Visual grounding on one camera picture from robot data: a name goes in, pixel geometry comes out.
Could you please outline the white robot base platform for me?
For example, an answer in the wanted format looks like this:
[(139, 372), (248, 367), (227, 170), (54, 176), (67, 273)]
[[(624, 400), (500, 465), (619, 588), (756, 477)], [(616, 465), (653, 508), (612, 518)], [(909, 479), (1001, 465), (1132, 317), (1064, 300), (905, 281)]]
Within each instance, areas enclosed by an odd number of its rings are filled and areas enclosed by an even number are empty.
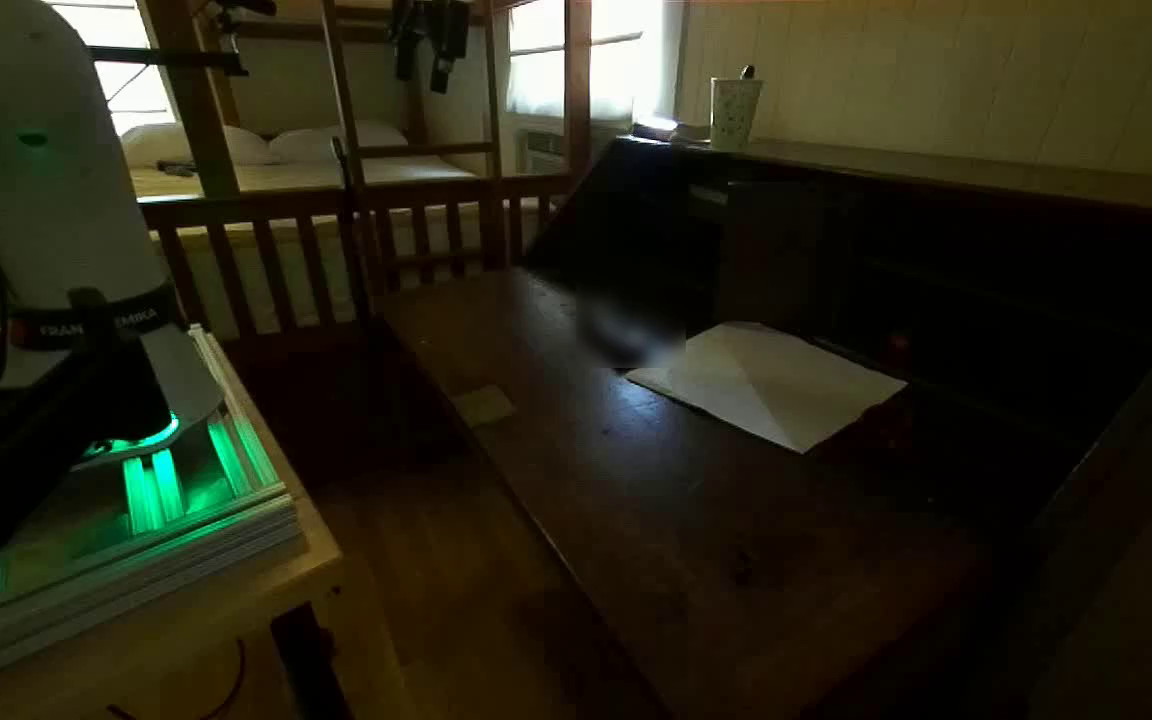
[(303, 549), (290, 479), (220, 367), (220, 339), (202, 324), (190, 334), (220, 405), (191, 426), (116, 440), (0, 549), (0, 667), (264, 551)]

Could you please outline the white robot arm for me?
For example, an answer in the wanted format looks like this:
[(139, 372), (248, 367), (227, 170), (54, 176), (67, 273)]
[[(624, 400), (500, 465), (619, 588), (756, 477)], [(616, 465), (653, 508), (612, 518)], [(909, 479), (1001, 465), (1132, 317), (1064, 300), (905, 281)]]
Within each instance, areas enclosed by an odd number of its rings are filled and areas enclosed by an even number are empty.
[(160, 452), (220, 406), (148, 238), (92, 50), (44, 0), (0, 0), (0, 284), (11, 386), (101, 331), (132, 339), (136, 365), (116, 378), (128, 426), (101, 426), (101, 452)]

